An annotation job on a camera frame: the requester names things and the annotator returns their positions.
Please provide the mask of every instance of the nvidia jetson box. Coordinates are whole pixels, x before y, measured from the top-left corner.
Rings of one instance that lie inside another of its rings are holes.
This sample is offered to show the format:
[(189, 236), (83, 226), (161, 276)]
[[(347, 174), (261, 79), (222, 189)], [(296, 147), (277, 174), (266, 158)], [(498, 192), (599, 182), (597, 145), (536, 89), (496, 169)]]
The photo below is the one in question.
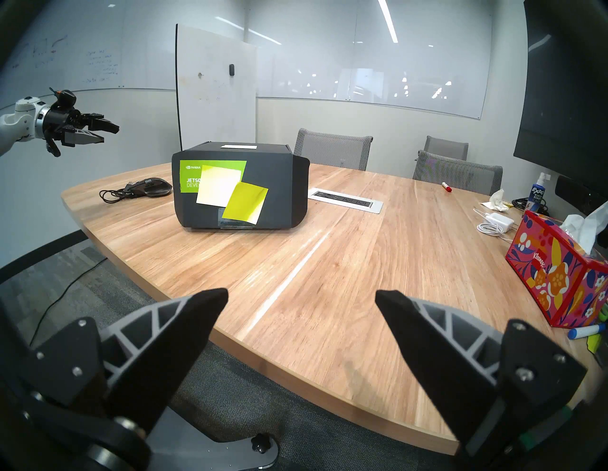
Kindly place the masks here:
[(308, 209), (310, 161), (286, 145), (205, 142), (173, 155), (175, 213), (197, 229), (285, 229)]

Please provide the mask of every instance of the conference table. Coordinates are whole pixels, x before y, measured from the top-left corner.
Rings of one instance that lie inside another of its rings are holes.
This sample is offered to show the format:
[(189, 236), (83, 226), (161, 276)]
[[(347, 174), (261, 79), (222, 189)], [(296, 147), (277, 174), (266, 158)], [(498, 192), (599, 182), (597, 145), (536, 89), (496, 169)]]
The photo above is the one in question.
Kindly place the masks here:
[[(571, 404), (595, 392), (601, 371), (586, 342), (549, 327), (505, 261), (508, 242), (476, 230), (473, 208), (484, 209), (485, 195), (311, 164), (310, 187), (384, 205), (374, 214), (309, 199), (289, 230), (185, 229), (173, 195), (116, 204), (98, 195), (154, 176), (171, 182), (171, 164), (61, 197), (99, 251), (155, 300), (227, 288), (211, 341), (342, 418), (441, 453), (458, 446), (403, 360), (375, 305), (378, 289), (468, 311), (501, 332), (510, 318), (523, 319), (589, 369)], [(514, 208), (508, 215), (521, 219)]]

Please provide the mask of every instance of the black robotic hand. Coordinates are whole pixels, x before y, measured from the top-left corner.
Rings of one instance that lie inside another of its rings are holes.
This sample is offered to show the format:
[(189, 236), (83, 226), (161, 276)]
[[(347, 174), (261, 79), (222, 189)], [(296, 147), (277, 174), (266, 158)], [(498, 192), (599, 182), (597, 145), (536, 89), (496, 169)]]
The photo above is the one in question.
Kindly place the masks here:
[(116, 134), (120, 128), (103, 118), (99, 113), (81, 113), (74, 108), (76, 95), (70, 90), (50, 90), (57, 97), (57, 101), (50, 106), (45, 106), (36, 116), (36, 127), (41, 126), (47, 150), (55, 157), (61, 152), (55, 144), (60, 140), (61, 144), (74, 147), (76, 144), (92, 144), (103, 142), (103, 137), (91, 131), (107, 131)]

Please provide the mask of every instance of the white charging cable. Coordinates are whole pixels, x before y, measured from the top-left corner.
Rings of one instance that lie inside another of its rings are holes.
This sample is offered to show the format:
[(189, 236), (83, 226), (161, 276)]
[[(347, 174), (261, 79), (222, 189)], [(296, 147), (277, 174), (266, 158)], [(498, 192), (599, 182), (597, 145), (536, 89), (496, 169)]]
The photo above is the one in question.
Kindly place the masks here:
[(486, 222), (477, 224), (477, 230), (479, 232), (493, 237), (500, 237), (507, 242), (513, 242), (513, 239), (507, 239), (504, 237), (504, 234), (511, 229), (511, 226), (515, 221), (497, 213), (482, 213), (477, 210), (477, 208), (473, 208), (473, 211), (486, 220)]

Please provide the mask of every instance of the tissue box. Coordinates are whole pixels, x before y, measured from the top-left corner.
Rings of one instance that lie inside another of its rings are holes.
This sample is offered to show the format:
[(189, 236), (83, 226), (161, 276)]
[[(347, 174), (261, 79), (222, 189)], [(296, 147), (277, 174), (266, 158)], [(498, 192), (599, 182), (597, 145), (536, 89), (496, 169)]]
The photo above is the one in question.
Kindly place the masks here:
[(595, 324), (608, 291), (608, 262), (586, 255), (559, 221), (526, 211), (506, 254), (553, 327)]

